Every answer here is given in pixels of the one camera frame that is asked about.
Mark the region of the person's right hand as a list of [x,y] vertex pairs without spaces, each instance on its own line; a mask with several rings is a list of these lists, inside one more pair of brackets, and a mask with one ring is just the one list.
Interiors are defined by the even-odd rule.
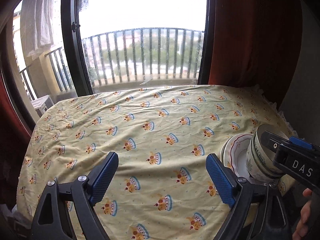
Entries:
[[292,235],[293,240],[301,240],[308,233],[309,227],[307,226],[307,221],[311,214],[311,200],[308,200],[306,204],[302,207],[300,212],[300,220],[296,226],[296,229]]

